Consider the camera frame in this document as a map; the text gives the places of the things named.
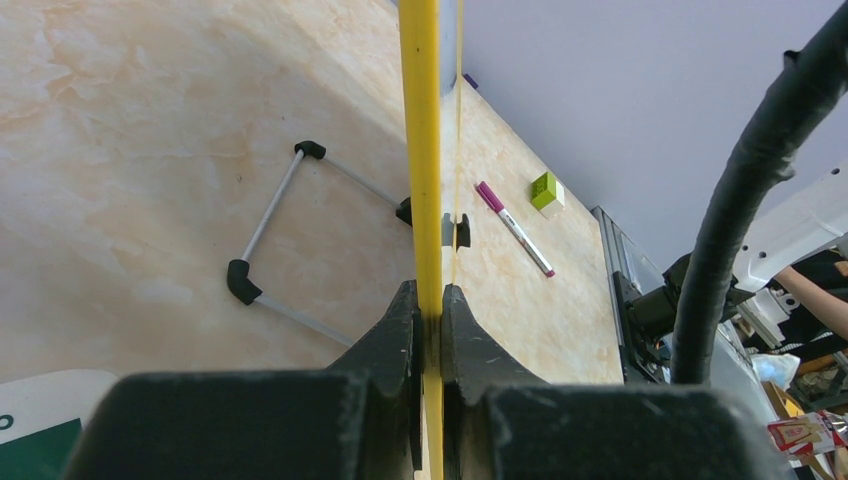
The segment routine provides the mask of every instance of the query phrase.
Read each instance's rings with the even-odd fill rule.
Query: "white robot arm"
[[[848,254],[847,233],[848,160],[751,224],[733,275],[737,289],[755,295],[739,311],[772,348],[783,342],[778,324],[797,303],[763,287],[785,267],[826,248]]]

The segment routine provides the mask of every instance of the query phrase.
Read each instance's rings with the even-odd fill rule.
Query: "white wall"
[[[838,0],[466,0],[463,70],[587,206],[660,269],[692,249],[724,163]],[[848,100],[764,209],[848,156]]]

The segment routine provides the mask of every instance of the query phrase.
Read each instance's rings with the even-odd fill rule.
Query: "white rod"
[[[283,305],[282,303],[280,303],[280,302],[278,302],[278,301],[276,301],[272,298],[269,298],[268,296],[266,296],[264,294],[256,297],[256,300],[254,300],[254,301],[256,303],[260,304],[260,305],[265,305],[266,307],[270,308],[271,310],[274,310],[277,313],[281,313],[281,314],[291,318],[295,322],[300,323],[301,325],[303,325],[307,328],[311,328],[312,330],[315,330],[316,332],[321,333],[321,334],[341,343],[342,345],[344,345],[346,347],[353,346],[353,340],[351,340],[350,338],[342,335],[341,333],[333,330],[332,328],[324,325],[323,323],[312,320],[311,318],[307,317],[306,315],[304,315],[300,312],[297,312],[295,310],[292,310],[291,308]]]
[[[250,242],[247,244],[247,248],[244,249],[244,254],[241,256],[241,259],[245,262],[248,260],[248,258],[250,258],[250,255],[253,254],[253,250],[256,249],[256,244],[259,243],[259,237],[262,236],[262,232],[264,232],[265,227],[268,226],[268,221],[271,220],[271,215],[274,214],[274,210],[276,210],[277,205],[280,204],[280,199],[283,198],[283,191],[286,189],[286,186],[288,186],[289,182],[291,181],[291,177],[294,174],[294,171],[301,160],[303,160],[303,150],[298,150],[297,155],[294,156],[294,160],[292,161],[291,166],[286,172],[286,175],[283,177],[283,181],[280,182],[280,186],[277,187],[277,193],[274,194],[274,198],[271,200],[271,204],[268,205],[268,209],[265,210],[265,215],[259,222],[259,226],[256,227],[256,231],[253,232],[253,238],[250,239]]]
[[[394,208],[395,210],[397,210],[398,207],[400,207],[400,204],[398,202],[396,202],[389,194],[380,190],[379,187],[377,187],[373,183],[369,182],[368,180],[362,178],[361,176],[359,176],[359,174],[357,174],[353,170],[344,166],[344,164],[339,163],[337,160],[333,160],[332,158],[329,158],[329,157],[324,157],[324,160],[326,162],[328,162],[330,165],[341,170],[342,173],[344,173],[348,177],[352,178],[354,181],[359,182],[359,184],[362,185],[363,187],[367,188],[368,190],[371,190],[371,193],[373,193],[374,195],[377,195],[378,197],[385,200],[386,203],[391,205],[392,208]]]

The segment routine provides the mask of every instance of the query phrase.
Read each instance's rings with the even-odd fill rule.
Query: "beige tabletop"
[[[395,7],[384,0],[12,0],[0,5],[0,382],[71,368],[316,368],[344,348],[227,291],[313,139],[408,195]],[[456,282],[543,378],[621,381],[597,223],[527,199],[542,162],[465,85]],[[545,279],[469,187],[486,180],[557,271]],[[414,278],[379,198],[304,161],[251,278],[358,338]]]

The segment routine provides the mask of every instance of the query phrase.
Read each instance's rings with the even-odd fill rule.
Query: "eraser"
[[[565,187],[551,172],[545,172],[533,182],[530,203],[545,218],[551,218],[565,207]]]

